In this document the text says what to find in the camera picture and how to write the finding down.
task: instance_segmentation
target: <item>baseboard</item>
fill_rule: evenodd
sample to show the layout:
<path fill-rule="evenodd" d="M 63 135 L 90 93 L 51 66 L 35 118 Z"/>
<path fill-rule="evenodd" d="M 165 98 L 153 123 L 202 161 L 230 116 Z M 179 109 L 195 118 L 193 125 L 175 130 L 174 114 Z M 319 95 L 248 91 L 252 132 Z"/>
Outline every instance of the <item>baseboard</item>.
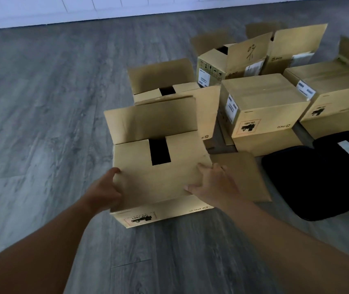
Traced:
<path fill-rule="evenodd" d="M 45 25 L 52 23 L 67 23 L 71 21 L 84 21 L 91 19 L 120 18 L 125 16 L 138 16 L 147 14 L 160 14 L 223 7 L 246 6 L 264 3 L 279 3 L 286 1 L 298 0 L 208 0 L 161 5 L 148 5 L 142 7 L 122 7 L 97 11 L 90 10 L 70 13 L 62 12 L 57 14 L 43 14 L 39 16 L 23 16 L 18 18 L 0 19 L 0 29 L 33 25 Z"/>

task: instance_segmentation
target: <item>gray wooden floor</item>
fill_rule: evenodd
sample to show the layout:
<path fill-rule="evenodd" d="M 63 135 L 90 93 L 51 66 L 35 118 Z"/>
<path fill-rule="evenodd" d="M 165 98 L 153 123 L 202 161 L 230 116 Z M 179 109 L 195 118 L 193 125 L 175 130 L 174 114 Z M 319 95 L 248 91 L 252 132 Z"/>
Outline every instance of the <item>gray wooden floor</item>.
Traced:
<path fill-rule="evenodd" d="M 349 0 L 311 0 L 0 30 L 0 251 L 48 222 L 112 164 L 103 111 L 133 104 L 126 67 L 196 56 L 197 33 L 280 19 L 329 22 L 313 62 L 349 36 Z M 311 138 L 297 125 L 301 139 Z M 233 151 L 218 146 L 211 153 Z M 310 223 L 260 206 L 349 253 L 349 212 Z M 107 212 L 81 241 L 66 293 L 281 293 L 246 237 L 219 210 L 125 229 Z"/>

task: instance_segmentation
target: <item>person's left hand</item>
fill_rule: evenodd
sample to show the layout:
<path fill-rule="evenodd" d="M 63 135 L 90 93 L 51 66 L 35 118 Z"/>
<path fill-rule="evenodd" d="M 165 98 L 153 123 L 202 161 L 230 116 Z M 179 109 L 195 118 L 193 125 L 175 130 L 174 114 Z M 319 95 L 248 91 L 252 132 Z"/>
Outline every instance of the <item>person's left hand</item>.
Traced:
<path fill-rule="evenodd" d="M 113 177 L 120 173 L 119 168 L 111 168 L 101 178 L 93 182 L 81 197 L 80 201 L 87 204 L 94 214 L 110 209 L 120 203 L 120 194 L 113 185 Z"/>

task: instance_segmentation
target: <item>hand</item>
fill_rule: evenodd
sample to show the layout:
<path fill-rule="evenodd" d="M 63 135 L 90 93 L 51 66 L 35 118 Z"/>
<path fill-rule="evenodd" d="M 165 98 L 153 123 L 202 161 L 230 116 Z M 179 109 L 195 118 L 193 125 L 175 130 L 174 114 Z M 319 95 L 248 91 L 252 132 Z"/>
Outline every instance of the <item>hand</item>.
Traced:
<path fill-rule="evenodd" d="M 101 178 L 94 181 L 79 199 L 94 213 L 110 209 L 120 203 L 122 195 L 113 186 L 113 177 L 120 173 L 119 168 L 111 168 Z"/>
<path fill-rule="evenodd" d="M 214 163 L 212 168 L 198 163 L 199 171 L 203 175 L 202 186 L 188 185 L 184 188 L 203 202 L 225 209 L 235 201 L 243 199 L 235 181 L 227 171 L 226 166 Z"/>

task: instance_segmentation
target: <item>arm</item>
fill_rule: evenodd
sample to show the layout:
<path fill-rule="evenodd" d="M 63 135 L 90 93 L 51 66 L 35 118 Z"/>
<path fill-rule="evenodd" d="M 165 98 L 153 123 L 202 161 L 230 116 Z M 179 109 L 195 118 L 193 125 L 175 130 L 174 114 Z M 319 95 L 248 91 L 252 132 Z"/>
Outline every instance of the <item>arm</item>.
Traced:
<path fill-rule="evenodd" d="M 86 194 L 48 224 L 0 252 L 0 293 L 63 293 L 90 220 L 121 199 L 110 169 Z"/>
<path fill-rule="evenodd" d="M 349 293 L 348 255 L 243 199 L 225 166 L 198 167 L 203 185 L 190 185 L 186 190 L 232 218 L 287 293 Z"/>

